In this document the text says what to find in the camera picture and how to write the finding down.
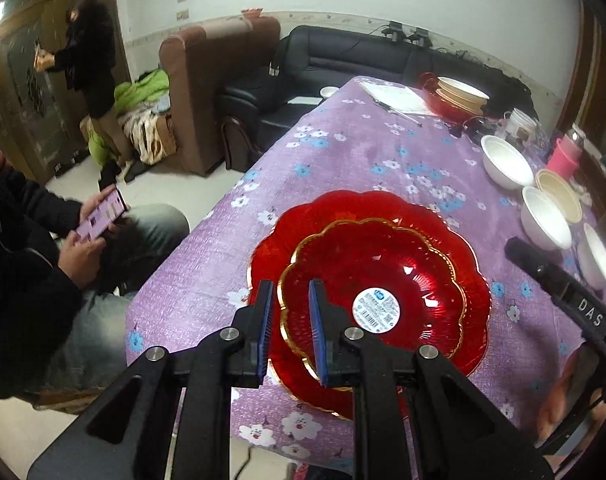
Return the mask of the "standing person in black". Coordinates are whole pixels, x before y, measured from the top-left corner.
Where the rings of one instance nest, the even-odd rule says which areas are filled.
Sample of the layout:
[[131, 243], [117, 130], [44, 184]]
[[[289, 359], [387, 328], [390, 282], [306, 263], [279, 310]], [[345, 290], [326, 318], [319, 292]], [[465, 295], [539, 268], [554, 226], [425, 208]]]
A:
[[38, 47], [34, 69], [64, 73], [68, 88], [84, 98], [94, 131], [124, 166], [134, 160], [134, 148], [116, 118], [116, 47], [109, 9], [100, 0], [75, 0], [66, 24], [65, 47], [53, 53]]

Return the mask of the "beige plastic bowl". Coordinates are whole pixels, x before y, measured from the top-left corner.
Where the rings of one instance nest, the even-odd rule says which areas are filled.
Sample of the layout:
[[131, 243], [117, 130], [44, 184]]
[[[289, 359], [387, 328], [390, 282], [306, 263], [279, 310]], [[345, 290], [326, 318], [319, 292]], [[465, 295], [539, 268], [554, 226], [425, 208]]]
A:
[[568, 223], [577, 224], [583, 220], [583, 209], [576, 193], [563, 178], [548, 169], [535, 174], [536, 186], [559, 208]]

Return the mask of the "black leather sofa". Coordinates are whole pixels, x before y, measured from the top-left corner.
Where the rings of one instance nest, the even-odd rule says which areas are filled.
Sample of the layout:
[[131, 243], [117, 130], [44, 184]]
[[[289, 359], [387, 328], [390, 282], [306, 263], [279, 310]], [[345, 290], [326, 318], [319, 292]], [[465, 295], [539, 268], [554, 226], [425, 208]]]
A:
[[517, 107], [537, 118], [532, 92], [498, 68], [461, 53], [327, 27], [301, 25], [279, 42], [272, 60], [226, 82], [216, 96], [226, 167], [249, 170], [304, 115], [326, 87], [356, 76], [420, 88], [427, 74], [452, 77], [484, 91], [483, 112], [498, 117]]

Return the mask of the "pink smartphone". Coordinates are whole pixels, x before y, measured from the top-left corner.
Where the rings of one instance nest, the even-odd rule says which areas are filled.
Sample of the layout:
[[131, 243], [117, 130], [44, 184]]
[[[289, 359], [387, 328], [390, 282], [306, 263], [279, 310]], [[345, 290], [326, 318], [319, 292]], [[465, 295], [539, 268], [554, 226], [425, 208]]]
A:
[[126, 211], [128, 207], [120, 190], [114, 184], [109, 185], [82, 204], [76, 242], [93, 242], [112, 229]]

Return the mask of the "green patterned blanket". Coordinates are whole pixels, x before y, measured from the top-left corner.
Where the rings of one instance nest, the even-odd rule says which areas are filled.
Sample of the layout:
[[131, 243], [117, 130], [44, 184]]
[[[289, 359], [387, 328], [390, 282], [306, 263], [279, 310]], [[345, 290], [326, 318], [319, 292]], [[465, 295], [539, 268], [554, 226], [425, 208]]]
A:
[[176, 153], [177, 142], [167, 123], [169, 81], [164, 70], [152, 70], [135, 82], [118, 84], [114, 96], [120, 128], [144, 164], [155, 165]]

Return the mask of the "red bowl under stack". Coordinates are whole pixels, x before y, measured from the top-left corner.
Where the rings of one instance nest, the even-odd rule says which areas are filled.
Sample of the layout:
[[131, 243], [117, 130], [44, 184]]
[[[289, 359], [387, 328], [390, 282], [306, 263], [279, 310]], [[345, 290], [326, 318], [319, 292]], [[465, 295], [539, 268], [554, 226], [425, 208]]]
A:
[[469, 112], [455, 103], [443, 99], [436, 93], [437, 78], [433, 73], [423, 73], [418, 77], [418, 86], [423, 91], [423, 99], [428, 109], [452, 124], [463, 124], [473, 117], [482, 117], [483, 112]]

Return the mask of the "white lidded jar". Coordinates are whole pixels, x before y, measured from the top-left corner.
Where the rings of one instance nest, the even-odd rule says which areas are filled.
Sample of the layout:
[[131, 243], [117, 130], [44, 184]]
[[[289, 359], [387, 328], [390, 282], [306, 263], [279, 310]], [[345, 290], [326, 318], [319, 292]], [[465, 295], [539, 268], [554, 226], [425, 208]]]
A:
[[538, 123], [517, 107], [504, 113], [504, 132], [514, 140], [527, 144], [537, 130]]

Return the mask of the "white paper notebook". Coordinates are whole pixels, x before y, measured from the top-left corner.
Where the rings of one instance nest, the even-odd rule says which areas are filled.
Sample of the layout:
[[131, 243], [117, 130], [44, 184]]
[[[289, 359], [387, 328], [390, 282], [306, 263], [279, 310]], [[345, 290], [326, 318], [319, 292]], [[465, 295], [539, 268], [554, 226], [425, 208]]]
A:
[[374, 84], [367, 81], [361, 81], [359, 84], [376, 102], [391, 110], [405, 115], [433, 115], [432, 110], [426, 105], [425, 99], [410, 88], [391, 84]]

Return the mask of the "dark wooden door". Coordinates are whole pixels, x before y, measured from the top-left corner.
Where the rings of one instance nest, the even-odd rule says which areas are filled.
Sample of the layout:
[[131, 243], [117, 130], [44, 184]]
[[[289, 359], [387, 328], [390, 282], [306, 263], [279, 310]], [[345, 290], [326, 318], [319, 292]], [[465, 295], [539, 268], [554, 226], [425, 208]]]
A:
[[[82, 92], [68, 88], [64, 73], [37, 67], [68, 43], [77, 1], [0, 0], [0, 150], [40, 183], [87, 144]], [[116, 21], [116, 0], [98, 1]]]

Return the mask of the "white foam bowl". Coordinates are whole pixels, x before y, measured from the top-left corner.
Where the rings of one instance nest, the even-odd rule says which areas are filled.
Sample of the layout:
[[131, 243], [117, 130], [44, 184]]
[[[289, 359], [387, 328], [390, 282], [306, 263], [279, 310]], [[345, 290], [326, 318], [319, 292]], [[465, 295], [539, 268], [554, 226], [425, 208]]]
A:
[[570, 249], [570, 227], [553, 201], [534, 186], [524, 186], [521, 196], [521, 223], [532, 243], [545, 252]]
[[481, 138], [483, 167], [488, 176], [508, 191], [534, 184], [534, 172], [526, 158], [498, 136]]
[[576, 252], [580, 274], [585, 282], [595, 290], [606, 289], [606, 245], [588, 223], [582, 226]]

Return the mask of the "seated man in black jacket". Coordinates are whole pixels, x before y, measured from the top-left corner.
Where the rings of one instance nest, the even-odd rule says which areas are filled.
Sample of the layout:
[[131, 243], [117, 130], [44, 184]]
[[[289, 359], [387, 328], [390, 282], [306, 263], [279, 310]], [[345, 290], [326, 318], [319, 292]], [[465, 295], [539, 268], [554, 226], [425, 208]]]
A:
[[108, 195], [66, 200], [0, 151], [0, 400], [95, 392], [126, 370], [129, 304], [190, 226], [173, 206], [146, 205], [82, 240]]

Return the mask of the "small red gold-rimmed plate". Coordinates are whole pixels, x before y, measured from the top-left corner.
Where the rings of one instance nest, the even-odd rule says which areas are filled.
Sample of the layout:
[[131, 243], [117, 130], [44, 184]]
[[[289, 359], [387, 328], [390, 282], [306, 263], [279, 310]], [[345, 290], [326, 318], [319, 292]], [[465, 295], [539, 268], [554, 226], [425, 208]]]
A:
[[464, 328], [474, 265], [455, 236], [432, 240], [391, 221], [335, 221], [304, 238], [277, 288], [281, 333], [293, 358], [277, 364], [288, 388], [316, 387], [308, 286], [319, 280], [350, 322], [387, 344], [432, 344], [469, 375], [476, 367]]

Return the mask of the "pink sleeved thermos bottle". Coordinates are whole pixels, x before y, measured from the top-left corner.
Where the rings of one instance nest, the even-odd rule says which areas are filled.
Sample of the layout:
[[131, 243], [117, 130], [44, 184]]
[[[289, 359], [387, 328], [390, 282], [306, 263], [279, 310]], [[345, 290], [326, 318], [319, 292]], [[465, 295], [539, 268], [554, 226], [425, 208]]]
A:
[[580, 156], [583, 154], [585, 133], [576, 124], [556, 140], [546, 168], [565, 181], [573, 177], [575, 170], [580, 164]]

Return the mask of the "black pen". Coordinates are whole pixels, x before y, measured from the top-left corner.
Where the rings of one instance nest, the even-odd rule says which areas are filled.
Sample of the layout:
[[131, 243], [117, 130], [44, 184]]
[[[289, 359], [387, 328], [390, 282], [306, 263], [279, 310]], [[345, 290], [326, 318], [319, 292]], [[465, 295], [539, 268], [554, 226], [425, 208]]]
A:
[[388, 104], [385, 104], [385, 103], [377, 101], [377, 100], [374, 100], [374, 102], [376, 103], [377, 106], [380, 106], [382, 108], [382, 110], [386, 110], [390, 114], [394, 114], [399, 117], [403, 117], [403, 118], [409, 120], [410, 122], [413, 122], [414, 124], [416, 124], [419, 127], [423, 126], [422, 122], [419, 122], [416, 118], [413, 118], [407, 114], [404, 114], [403, 112], [396, 110], [394, 107], [391, 107]]

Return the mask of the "stack of beige bowls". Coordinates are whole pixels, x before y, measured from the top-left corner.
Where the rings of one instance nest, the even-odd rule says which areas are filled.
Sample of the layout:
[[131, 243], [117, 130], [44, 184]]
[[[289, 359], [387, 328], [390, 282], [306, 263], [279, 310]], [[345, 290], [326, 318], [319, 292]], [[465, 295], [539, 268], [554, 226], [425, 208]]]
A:
[[437, 77], [435, 93], [444, 101], [473, 115], [483, 114], [489, 96], [466, 82], [449, 77]]

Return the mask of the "large red flower plate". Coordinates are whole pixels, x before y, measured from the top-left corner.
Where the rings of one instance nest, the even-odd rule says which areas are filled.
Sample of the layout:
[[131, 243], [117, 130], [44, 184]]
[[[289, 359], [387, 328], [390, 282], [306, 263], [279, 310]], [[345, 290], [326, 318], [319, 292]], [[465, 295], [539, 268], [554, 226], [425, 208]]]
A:
[[324, 283], [350, 322], [386, 344], [432, 344], [460, 373], [478, 368], [488, 346], [490, 292], [469, 243], [433, 211], [389, 192], [339, 190], [282, 214], [256, 246], [248, 284], [275, 285], [271, 364], [295, 399], [342, 418], [345, 388], [320, 385], [308, 285]]

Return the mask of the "small white cup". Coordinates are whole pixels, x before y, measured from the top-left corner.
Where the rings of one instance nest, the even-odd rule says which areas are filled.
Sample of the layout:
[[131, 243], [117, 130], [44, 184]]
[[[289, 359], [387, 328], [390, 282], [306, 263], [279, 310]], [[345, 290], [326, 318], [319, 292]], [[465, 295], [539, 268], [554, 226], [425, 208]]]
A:
[[319, 94], [324, 100], [326, 100], [326, 99], [331, 98], [339, 90], [340, 90], [339, 87], [327, 86], [327, 87], [322, 88], [320, 90]]

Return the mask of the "purple floral tablecloth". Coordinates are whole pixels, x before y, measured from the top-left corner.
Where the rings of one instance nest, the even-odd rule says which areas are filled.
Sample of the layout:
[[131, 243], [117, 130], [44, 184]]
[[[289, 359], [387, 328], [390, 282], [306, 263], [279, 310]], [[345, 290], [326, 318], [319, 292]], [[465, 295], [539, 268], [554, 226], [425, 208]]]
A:
[[488, 349], [472, 382], [513, 425], [538, 411], [580, 331], [504, 256], [522, 236], [521, 197], [486, 174], [481, 150], [441, 120], [382, 110], [358, 81], [305, 115], [237, 182], [138, 292], [127, 355], [176, 351], [226, 326], [248, 301], [255, 247], [292, 207], [335, 190], [393, 193], [432, 209], [473, 248], [492, 294]]

